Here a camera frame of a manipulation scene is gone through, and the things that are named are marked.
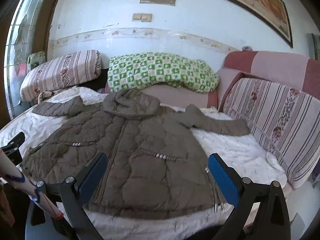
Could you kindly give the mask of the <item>grey-brown quilted down jacket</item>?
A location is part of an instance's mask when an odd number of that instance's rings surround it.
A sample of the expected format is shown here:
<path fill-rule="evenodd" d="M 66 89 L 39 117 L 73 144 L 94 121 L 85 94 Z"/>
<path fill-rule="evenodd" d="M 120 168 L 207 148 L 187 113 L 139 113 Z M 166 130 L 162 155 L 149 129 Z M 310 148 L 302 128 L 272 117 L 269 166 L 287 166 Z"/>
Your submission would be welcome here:
<path fill-rule="evenodd" d="M 208 157 L 191 132 L 248 135 L 244 120 L 216 120 L 189 105 L 182 112 L 136 89 L 84 105 L 79 96 L 42 102 L 33 113 L 67 121 L 22 161 L 35 180 L 60 183 L 98 153 L 108 165 L 87 208 L 136 219 L 169 219 L 210 209 L 225 200 L 208 171 Z"/>

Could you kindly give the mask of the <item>white rolled paper tube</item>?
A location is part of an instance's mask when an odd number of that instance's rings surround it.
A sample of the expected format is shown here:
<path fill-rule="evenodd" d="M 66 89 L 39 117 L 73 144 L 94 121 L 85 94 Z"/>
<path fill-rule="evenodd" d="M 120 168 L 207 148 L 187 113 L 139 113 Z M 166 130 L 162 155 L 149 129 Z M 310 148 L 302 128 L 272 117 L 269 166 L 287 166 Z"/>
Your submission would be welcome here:
<path fill-rule="evenodd" d="M 55 220 L 63 218 L 63 213 L 14 165 L 1 150 L 1 177 L 15 189 L 26 193 L 44 212 Z"/>

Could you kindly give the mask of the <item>striped floral pillow left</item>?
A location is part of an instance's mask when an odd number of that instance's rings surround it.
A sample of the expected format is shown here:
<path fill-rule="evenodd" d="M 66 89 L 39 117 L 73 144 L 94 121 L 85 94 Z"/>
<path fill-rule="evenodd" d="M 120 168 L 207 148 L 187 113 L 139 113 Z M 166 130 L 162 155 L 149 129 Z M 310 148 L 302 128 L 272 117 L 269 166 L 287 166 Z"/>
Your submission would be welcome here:
<path fill-rule="evenodd" d="M 45 62 L 32 69 L 24 78 L 20 96 L 31 102 L 42 92 L 73 87 L 98 78 L 101 58 L 98 50 L 82 50 Z"/>

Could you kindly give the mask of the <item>striped floral cushion right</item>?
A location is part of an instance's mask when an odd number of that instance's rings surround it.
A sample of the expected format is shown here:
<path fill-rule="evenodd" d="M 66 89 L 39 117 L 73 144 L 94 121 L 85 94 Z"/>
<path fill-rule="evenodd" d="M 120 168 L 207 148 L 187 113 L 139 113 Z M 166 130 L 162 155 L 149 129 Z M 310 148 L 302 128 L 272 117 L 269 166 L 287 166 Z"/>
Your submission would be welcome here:
<path fill-rule="evenodd" d="M 242 78 L 227 94 L 223 112 L 244 119 L 251 135 L 284 169 L 293 189 L 319 161 L 319 100 L 279 83 Z"/>

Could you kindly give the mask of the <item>window with glass pane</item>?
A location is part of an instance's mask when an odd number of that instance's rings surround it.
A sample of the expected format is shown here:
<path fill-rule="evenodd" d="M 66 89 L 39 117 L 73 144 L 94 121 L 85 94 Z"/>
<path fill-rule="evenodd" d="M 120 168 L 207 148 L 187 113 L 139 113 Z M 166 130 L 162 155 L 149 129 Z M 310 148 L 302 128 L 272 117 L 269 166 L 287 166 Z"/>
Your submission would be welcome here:
<path fill-rule="evenodd" d="M 4 53 L 4 93 L 10 119 L 14 119 L 30 107 L 20 95 L 22 82 L 30 67 L 27 58 L 31 54 L 36 22 L 44 0 L 18 0 L 10 22 Z"/>

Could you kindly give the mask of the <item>green checkered pillow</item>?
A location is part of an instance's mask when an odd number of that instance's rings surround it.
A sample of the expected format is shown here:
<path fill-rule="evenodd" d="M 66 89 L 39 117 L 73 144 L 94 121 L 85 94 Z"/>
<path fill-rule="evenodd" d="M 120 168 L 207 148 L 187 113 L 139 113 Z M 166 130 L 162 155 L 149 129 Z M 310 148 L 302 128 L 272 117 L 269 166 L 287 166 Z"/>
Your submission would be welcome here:
<path fill-rule="evenodd" d="M 197 93 L 209 93 L 217 88 L 219 81 L 219 76 L 203 60 L 149 52 L 110 58 L 107 85 L 111 92 L 164 83 Z"/>

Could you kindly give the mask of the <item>pink red sofa back cover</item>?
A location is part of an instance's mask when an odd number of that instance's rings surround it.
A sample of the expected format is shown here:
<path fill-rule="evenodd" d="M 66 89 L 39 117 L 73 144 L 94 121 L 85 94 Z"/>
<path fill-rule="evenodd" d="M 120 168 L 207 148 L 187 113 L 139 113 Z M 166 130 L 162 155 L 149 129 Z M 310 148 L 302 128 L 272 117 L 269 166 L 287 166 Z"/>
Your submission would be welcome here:
<path fill-rule="evenodd" d="M 175 88 L 164 83 L 142 89 L 161 103 L 186 107 L 219 108 L 233 85 L 243 77 L 273 81 L 319 98 L 319 61 L 307 56 L 270 51 L 235 51 L 229 53 L 222 68 L 215 72 L 217 88 L 209 93 L 197 93 L 187 88 Z"/>

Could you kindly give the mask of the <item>beige wall switch panel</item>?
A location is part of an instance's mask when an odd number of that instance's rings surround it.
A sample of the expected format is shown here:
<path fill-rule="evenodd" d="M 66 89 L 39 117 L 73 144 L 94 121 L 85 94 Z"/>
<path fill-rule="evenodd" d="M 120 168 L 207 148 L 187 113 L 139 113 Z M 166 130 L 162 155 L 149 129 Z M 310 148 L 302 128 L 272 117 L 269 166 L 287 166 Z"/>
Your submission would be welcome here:
<path fill-rule="evenodd" d="M 134 13 L 132 15 L 133 21 L 140 21 L 140 22 L 151 22 L 152 21 L 152 14 L 142 14 L 142 13 Z"/>

